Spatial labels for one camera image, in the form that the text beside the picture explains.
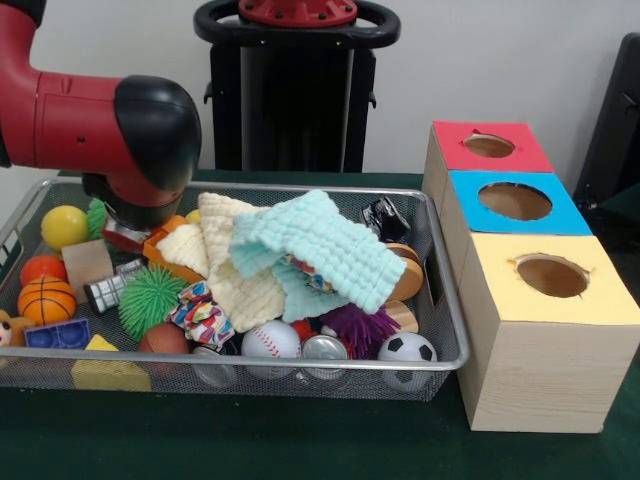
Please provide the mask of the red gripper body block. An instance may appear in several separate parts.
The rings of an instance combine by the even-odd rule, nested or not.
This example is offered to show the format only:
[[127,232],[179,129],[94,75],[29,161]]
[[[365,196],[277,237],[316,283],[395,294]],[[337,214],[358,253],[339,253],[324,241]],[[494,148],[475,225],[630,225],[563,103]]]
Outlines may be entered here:
[[118,222],[106,222],[102,234],[104,239],[116,249],[126,253],[141,253],[151,232],[132,230]]

